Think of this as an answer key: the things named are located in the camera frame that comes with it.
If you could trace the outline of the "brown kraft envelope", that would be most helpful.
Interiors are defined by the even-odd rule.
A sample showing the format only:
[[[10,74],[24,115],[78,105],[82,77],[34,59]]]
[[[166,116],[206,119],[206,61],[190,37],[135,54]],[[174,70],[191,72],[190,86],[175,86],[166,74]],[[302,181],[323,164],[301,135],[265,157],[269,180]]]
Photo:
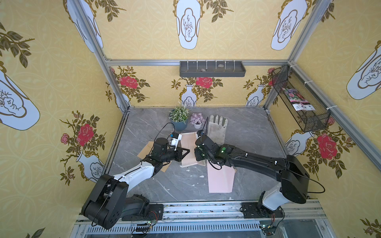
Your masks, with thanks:
[[[139,152],[138,158],[143,160],[146,158],[146,156],[152,157],[154,152],[153,145],[154,145],[154,142],[149,141],[147,145]],[[161,168],[161,171],[165,173],[170,165],[171,165],[171,162],[169,162],[169,164],[167,164],[167,162],[164,162],[164,165]]]

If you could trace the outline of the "pink envelope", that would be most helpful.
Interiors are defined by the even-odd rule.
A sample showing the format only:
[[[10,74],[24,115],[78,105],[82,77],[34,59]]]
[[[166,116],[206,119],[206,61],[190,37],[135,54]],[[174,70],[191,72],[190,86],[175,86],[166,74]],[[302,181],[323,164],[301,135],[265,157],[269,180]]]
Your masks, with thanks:
[[[235,169],[223,166],[221,170],[207,164],[209,193],[231,193],[233,190]]]

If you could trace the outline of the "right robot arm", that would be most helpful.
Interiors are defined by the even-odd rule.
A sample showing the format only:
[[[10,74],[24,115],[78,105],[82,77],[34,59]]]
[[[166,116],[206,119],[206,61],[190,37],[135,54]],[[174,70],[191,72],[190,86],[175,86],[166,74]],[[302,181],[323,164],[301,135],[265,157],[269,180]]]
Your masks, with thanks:
[[[295,156],[274,158],[244,151],[236,146],[218,145],[208,136],[201,135],[195,141],[195,157],[207,160],[212,167],[237,167],[248,169],[278,182],[278,185],[262,192],[257,209],[275,211],[282,205],[293,202],[305,204],[308,200],[310,178],[304,166]]]

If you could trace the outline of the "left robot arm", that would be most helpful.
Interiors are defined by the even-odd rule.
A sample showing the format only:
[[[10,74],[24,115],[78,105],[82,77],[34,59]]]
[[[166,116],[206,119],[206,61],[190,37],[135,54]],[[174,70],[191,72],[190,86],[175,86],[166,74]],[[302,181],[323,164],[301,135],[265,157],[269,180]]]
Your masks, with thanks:
[[[128,192],[141,182],[155,176],[164,165],[171,161],[181,162],[189,149],[165,138],[154,141],[151,151],[137,166],[118,175],[104,174],[95,184],[81,209],[81,215],[92,222],[92,226],[111,229],[119,219],[146,219],[150,213],[150,201],[135,194],[127,197]]]

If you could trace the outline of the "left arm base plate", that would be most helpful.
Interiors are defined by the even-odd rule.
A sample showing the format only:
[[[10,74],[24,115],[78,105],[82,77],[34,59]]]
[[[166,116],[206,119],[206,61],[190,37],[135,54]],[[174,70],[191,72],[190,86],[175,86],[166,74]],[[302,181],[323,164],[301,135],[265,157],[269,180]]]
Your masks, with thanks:
[[[122,221],[161,221],[164,214],[163,204],[149,204],[142,212],[122,217]]]

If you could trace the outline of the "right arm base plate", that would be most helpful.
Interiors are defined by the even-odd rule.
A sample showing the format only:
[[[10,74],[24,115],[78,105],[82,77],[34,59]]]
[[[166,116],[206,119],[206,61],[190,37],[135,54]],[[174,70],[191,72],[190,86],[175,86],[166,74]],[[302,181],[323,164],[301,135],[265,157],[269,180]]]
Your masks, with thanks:
[[[258,202],[243,202],[241,203],[240,212],[243,213],[245,219],[249,218],[282,218],[284,212],[281,208],[274,211],[266,208]]]

